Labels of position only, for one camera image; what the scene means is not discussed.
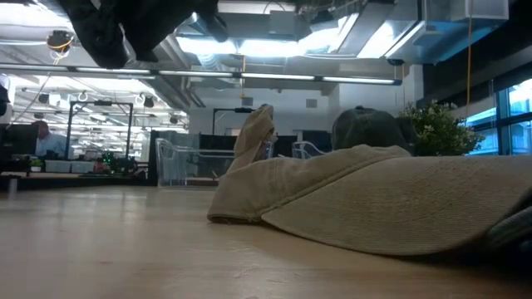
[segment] white wall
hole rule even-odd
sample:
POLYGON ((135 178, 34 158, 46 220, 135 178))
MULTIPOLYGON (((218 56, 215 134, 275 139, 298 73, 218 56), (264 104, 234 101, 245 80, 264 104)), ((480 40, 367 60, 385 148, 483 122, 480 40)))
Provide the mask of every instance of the white wall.
MULTIPOLYGON (((242 127, 247 113, 234 113, 232 111, 219 111, 216 113, 215 135, 224 135, 227 129, 242 127)), ((203 108, 190 111, 191 134, 212 134, 213 109, 203 108)), ((290 112, 273 113, 275 131, 279 135, 294 135, 294 130, 329 130, 326 114, 301 114, 290 112)))
POLYGON ((330 126, 345 110, 362 105, 398 115, 406 105, 423 97, 423 67, 411 66, 401 86, 340 84, 330 96, 328 119, 330 126))
MULTIPOLYGON (((191 134, 211 134, 213 108, 233 109, 242 104, 239 89, 217 91, 202 88, 196 94, 208 108, 190 111, 191 134)), ((331 131, 335 119, 344 110, 358 105, 397 115, 409 102, 423 97, 423 70, 422 66, 411 66, 401 86, 340 84, 330 96, 322 96, 321 91, 284 90, 279 93, 268 89, 247 89, 244 94, 254 98, 254 109, 262 104, 274 107, 273 121, 279 135, 293 135, 294 130, 331 131), (318 100, 318 108, 306 108, 307 99, 318 100)), ((218 112, 214 133, 224 135, 227 129, 241 128, 247 115, 218 112)))
MULTIPOLYGON (((231 89, 217 91, 214 89, 198 89, 196 94, 208 108, 197 108, 190 111, 191 134, 212 133, 214 108, 238 108, 242 105, 241 90, 231 89)), ((328 126, 328 97, 321 91, 282 92, 269 89, 247 89, 244 94, 254 98, 251 108, 257 109, 262 104, 274 108, 273 122, 279 135, 294 135, 294 130, 330 130, 328 126), (318 108, 306 108, 307 99, 318 100, 318 108)), ((227 129, 242 127, 248 114, 219 111, 216 113, 215 134, 224 135, 227 129)))

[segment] wooden desk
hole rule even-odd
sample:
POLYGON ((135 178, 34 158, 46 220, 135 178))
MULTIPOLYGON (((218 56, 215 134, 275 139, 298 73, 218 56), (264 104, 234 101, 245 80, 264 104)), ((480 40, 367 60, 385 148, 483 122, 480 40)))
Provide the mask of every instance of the wooden desk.
POLYGON ((530 298, 503 274, 403 262, 208 223, 212 189, 91 188, 0 200, 2 298, 530 298))
MULTIPOLYGON (((26 179, 26 173, 25 172, 4 172, 2 173, 3 176, 7 175, 17 175, 21 177, 21 179, 26 179)), ((52 178, 79 178, 80 174, 69 174, 69 173, 30 173, 29 178, 34 179, 52 179, 52 178)))

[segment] window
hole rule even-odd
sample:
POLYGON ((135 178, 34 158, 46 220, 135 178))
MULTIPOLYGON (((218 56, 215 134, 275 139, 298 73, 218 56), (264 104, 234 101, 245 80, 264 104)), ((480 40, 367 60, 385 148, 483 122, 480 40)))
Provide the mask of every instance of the window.
POLYGON ((475 126, 496 120, 497 110, 495 107, 482 111, 479 114, 467 118, 467 126, 475 126))
POLYGON ((497 136, 497 129, 488 129, 477 132, 483 135, 485 139, 480 142, 480 148, 473 150, 469 154, 473 155, 497 155, 499 154, 499 138, 497 136))
POLYGON ((510 116, 532 112, 530 99, 532 98, 532 79, 509 89, 510 116))
POLYGON ((532 121, 523 121, 510 127, 512 154, 532 154, 532 121))

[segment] metal frame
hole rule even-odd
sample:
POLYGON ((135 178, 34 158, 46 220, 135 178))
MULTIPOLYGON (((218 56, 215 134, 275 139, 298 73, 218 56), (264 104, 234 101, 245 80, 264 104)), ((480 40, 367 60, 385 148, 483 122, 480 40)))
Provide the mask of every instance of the metal frame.
POLYGON ((213 130, 212 135, 214 135, 214 129, 216 128, 216 113, 218 111, 233 111, 234 113, 252 113, 254 110, 251 108, 214 108, 213 109, 213 130))
POLYGON ((104 102, 101 100, 88 100, 88 101, 71 101, 70 102, 70 110, 68 112, 68 126, 66 128, 66 147, 65 147, 65 158, 68 157, 68 153, 70 151, 70 137, 71 137, 71 130, 72 130, 72 119, 74 118, 74 115, 77 114, 77 111, 74 112, 74 106, 75 105, 82 105, 82 107, 85 107, 87 104, 93 104, 93 105, 126 105, 130 107, 130 114, 129 114, 129 121, 127 124, 127 141, 126 141, 126 158, 129 159, 130 155, 130 142, 131 142, 131 124, 133 122, 133 104, 131 103, 112 103, 112 102, 104 102))

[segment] fluorescent light fixture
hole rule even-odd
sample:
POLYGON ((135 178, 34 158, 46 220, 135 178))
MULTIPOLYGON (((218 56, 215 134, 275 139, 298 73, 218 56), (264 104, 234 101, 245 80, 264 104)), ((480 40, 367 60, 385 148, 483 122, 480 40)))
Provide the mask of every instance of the fluorescent light fixture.
POLYGON ((234 54, 236 46, 231 41, 217 42, 207 38, 177 37, 181 50, 196 55, 234 54))
POLYGON ((77 67, 78 71, 95 72, 105 74, 136 74, 136 75, 149 75, 149 70, 133 70, 133 69, 119 69, 119 70, 107 70, 100 67, 77 67))
POLYGON ((390 80, 390 79, 331 77, 331 76, 325 76, 323 78, 323 82, 379 84, 379 85, 393 85, 394 83, 396 83, 395 80, 390 80))
POLYGON ((243 78, 256 78, 256 79, 296 80, 296 81, 313 81, 314 80, 314 76, 284 75, 284 74, 242 73, 242 77, 243 78))
POLYGON ((18 65, 11 63, 0 63, 0 69, 21 71, 68 71, 66 66, 18 65))
POLYGON ((83 111, 85 111, 85 112, 88 112, 88 113, 92 113, 92 112, 94 112, 94 111, 90 110, 90 109, 87 108, 87 107, 82 107, 82 106, 79 105, 79 104, 75 104, 75 105, 74 105, 74 108, 75 108, 75 109, 78 109, 78 110, 81 109, 81 110, 83 110, 83 111))
POLYGON ((118 75, 118 79, 155 80, 155 76, 118 75))
POLYGON ((343 17, 338 20, 338 26, 341 28, 336 39, 329 46, 329 53, 337 51, 346 40, 347 34, 351 31, 352 27, 355 26, 355 22, 358 19, 358 13, 353 13, 349 17, 343 17))
POLYGON ((222 71, 159 71, 161 75, 232 78, 233 74, 222 71))
POLYGON ((95 120, 101 120, 101 121, 107 120, 107 118, 104 115, 89 115, 89 116, 95 120))
POLYGON ((419 32, 423 27, 425 26, 425 21, 420 21, 417 23, 417 25, 410 30, 399 42, 395 44, 395 46, 392 47, 384 56, 388 58, 389 56, 392 56, 395 52, 397 52, 401 47, 403 47, 406 42, 408 42, 411 38, 413 38, 417 32, 419 32))
POLYGON ((294 57, 305 53, 297 42, 246 40, 239 53, 251 57, 294 57))
POLYGON ((364 48, 358 53, 357 58, 380 58, 391 46, 393 46, 393 28, 388 22, 384 22, 381 27, 373 33, 364 48))

